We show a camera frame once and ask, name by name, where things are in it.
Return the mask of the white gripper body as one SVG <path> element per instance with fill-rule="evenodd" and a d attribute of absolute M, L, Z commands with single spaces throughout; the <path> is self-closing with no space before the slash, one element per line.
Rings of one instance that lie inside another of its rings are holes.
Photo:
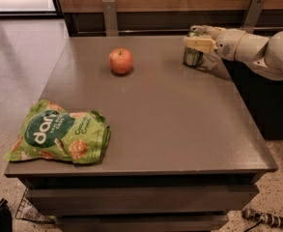
<path fill-rule="evenodd" d="M 217 56 L 221 59 L 234 61 L 237 46 L 244 35 L 245 32 L 238 29 L 226 29 L 219 32 L 215 40 Z"/>

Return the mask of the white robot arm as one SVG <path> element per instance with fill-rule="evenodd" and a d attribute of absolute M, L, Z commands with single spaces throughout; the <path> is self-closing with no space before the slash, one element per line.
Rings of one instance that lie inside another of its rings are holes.
<path fill-rule="evenodd" d="M 283 80 L 283 31 L 265 37 L 209 25 L 194 25 L 190 30 L 190 35 L 184 37 L 185 46 L 241 62 L 264 78 Z"/>

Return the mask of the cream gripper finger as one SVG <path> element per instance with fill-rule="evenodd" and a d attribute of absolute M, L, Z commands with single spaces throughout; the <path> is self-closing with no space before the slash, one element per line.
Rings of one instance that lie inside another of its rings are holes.
<path fill-rule="evenodd" d="M 217 36 L 225 31 L 225 28 L 214 27 L 209 25 L 192 25 L 189 35 L 192 37 L 210 38 L 215 40 Z"/>
<path fill-rule="evenodd" d="M 203 53 L 212 53 L 217 50 L 216 41 L 210 37 L 184 37 L 184 45 Z"/>

